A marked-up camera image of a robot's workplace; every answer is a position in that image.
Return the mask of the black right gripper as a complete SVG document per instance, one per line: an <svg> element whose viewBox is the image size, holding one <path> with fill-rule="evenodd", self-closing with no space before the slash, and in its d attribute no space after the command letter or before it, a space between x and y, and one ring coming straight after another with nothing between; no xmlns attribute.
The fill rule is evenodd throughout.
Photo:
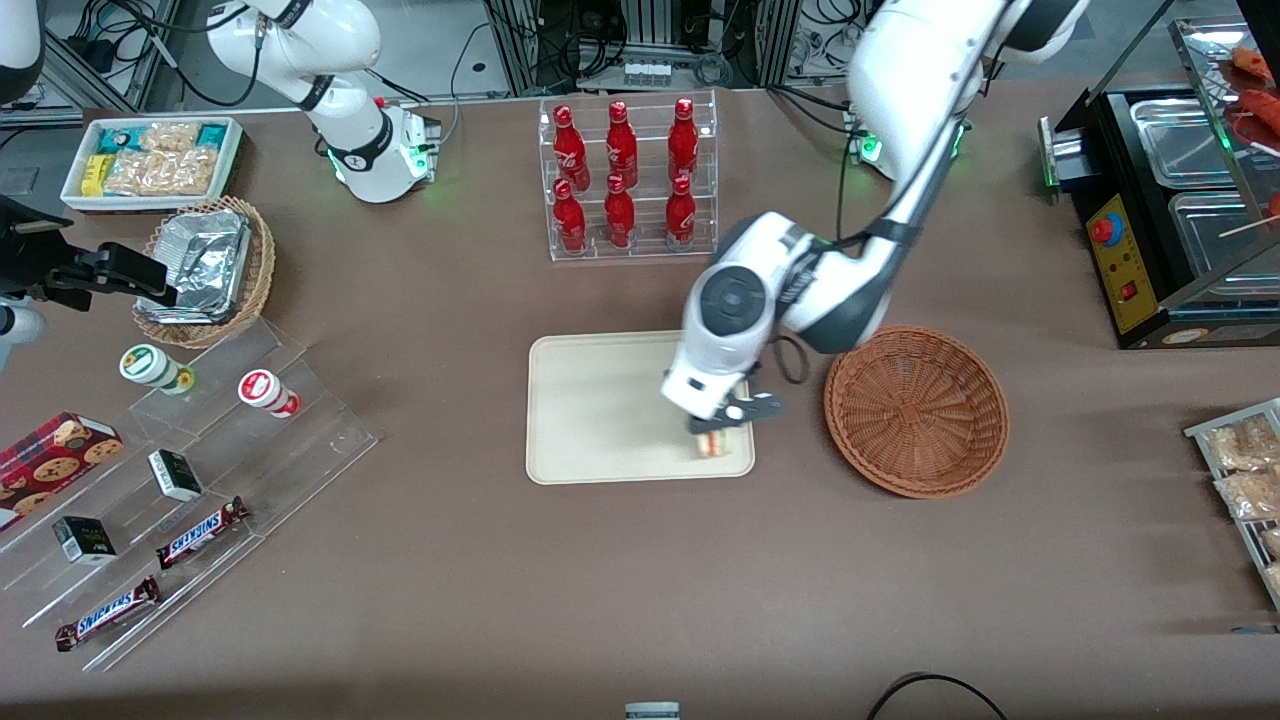
<svg viewBox="0 0 1280 720"><path fill-rule="evenodd" d="M73 249L61 232L73 223L1 196L1 295L23 299L32 287L73 261ZM115 242L93 252L81 251L69 269L69 286L44 287L44 301L87 313L93 292L127 293L156 304L175 304L178 292L166 282L168 266Z"/></svg>

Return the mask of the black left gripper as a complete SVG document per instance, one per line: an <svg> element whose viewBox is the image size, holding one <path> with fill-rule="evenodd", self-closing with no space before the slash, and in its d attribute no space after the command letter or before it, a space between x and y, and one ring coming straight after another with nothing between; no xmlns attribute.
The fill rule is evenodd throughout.
<svg viewBox="0 0 1280 720"><path fill-rule="evenodd" d="M751 395L749 397L728 397L719 409L719 421L698 416L687 418L687 432L703 436L718 430L732 429L753 421L763 421L778 416L785 410L785 402L776 395Z"/></svg>

